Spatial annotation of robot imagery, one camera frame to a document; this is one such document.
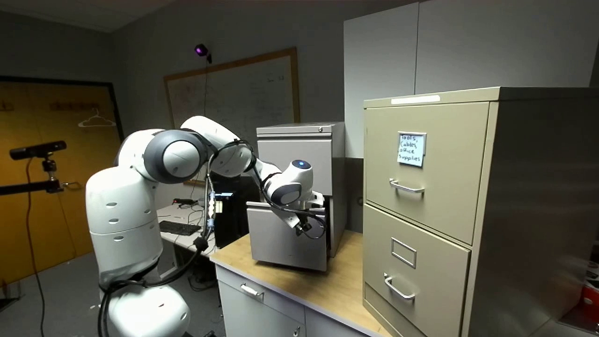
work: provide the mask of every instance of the white hanger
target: white hanger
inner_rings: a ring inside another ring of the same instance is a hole
[[[109,119],[106,119],[106,118],[104,118],[104,117],[100,116],[100,111],[98,111],[98,108],[93,108],[93,109],[92,109],[92,111],[94,111],[96,114],[95,114],[95,115],[93,115],[93,116],[91,116],[90,118],[86,119],[85,121],[83,121],[83,122],[80,122],[80,123],[78,124],[78,126],[79,126],[80,128],[91,128],[91,127],[115,127],[115,126],[116,126],[116,123],[114,123],[113,121],[111,121],[111,120],[109,120]],[[89,122],[89,121],[91,121],[91,120],[92,120],[92,119],[94,119],[94,118],[100,118],[100,119],[102,119],[104,122],[107,122],[107,124],[98,124],[98,125],[85,125],[85,123],[86,123],[86,122]]]

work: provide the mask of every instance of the gray carpet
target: gray carpet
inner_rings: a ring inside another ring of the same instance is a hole
[[[46,298],[46,337],[98,336],[98,267],[93,254],[44,270],[40,280]],[[218,337],[225,336],[218,288],[193,291],[185,276],[171,286],[191,309],[187,331],[192,336],[203,337],[210,330],[214,330]],[[0,312],[0,336],[40,336],[41,298],[35,278],[30,276],[22,280],[21,287],[22,298]]]

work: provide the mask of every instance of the keyboard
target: keyboard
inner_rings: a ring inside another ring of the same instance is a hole
[[[190,236],[201,228],[202,226],[182,224],[180,222],[172,222],[167,220],[162,220],[160,222],[160,231],[165,231],[167,233],[176,235]]]

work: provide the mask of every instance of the yellow door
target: yellow door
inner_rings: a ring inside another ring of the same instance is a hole
[[[26,85],[0,82],[0,185],[26,183],[27,160],[13,161],[8,151],[42,142]],[[41,160],[36,158],[29,168],[32,181],[47,180]],[[75,257],[58,194],[45,191],[31,193],[31,235],[39,270],[55,266]],[[25,213],[27,193],[0,195],[0,285],[22,279],[33,273]]]
[[[55,155],[56,176],[69,183],[59,197],[76,254],[87,254],[92,251],[92,241],[85,184],[94,173],[113,165],[120,146],[110,93],[103,86],[30,84],[28,88],[36,98],[33,104],[43,125],[42,142],[66,142],[66,150]]]

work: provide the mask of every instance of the whiteboard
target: whiteboard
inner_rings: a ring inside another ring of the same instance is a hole
[[[300,121],[296,59],[293,48],[166,76],[173,126],[205,114],[258,151],[257,127]]]

